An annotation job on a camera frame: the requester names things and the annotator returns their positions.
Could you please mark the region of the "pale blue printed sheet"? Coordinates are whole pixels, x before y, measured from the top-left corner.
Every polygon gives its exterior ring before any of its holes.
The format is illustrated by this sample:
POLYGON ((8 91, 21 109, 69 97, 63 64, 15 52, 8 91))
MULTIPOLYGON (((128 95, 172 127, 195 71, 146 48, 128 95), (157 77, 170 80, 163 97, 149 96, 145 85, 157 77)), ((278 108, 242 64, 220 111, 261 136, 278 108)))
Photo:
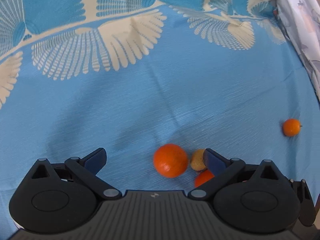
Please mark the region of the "pale blue printed sheet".
POLYGON ((279 18, 319 96, 319 4, 317 0, 277 0, 279 18))

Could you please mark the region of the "tan longan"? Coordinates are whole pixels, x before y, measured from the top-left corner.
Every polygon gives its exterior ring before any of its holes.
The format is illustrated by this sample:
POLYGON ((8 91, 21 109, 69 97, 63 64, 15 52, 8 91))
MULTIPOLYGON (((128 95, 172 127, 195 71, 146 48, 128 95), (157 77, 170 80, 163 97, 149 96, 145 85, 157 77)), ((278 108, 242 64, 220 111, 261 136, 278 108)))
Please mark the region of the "tan longan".
POLYGON ((203 161, 203 154, 205 149, 195 150, 190 159, 190 166, 193 170, 200 172, 206 169, 203 161))

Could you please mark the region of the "blue patterned sofa cover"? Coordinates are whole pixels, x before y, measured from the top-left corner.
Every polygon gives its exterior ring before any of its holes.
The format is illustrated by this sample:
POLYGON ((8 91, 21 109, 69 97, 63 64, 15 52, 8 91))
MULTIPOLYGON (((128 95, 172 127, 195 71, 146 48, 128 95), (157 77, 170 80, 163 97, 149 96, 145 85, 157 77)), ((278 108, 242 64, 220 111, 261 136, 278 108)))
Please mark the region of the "blue patterned sofa cover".
POLYGON ((100 177, 120 191, 189 191, 191 168, 153 166, 168 143, 271 159, 317 199, 319 96, 277 0, 1 0, 1 239, 38 158, 102 147, 100 177))

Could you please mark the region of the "orange kumquat with stem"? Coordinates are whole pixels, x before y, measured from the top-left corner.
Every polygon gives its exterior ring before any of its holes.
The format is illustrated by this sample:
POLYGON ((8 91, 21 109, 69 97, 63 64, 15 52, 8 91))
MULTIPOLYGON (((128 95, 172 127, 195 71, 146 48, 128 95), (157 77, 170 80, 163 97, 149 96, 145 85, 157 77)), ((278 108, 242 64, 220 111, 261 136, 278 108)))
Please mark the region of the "orange kumquat with stem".
POLYGON ((211 180, 212 178, 214 178, 214 175, 212 174, 212 172, 210 172, 210 170, 206 169, 196 176, 194 180, 194 187, 199 187, 207 181, 211 180))

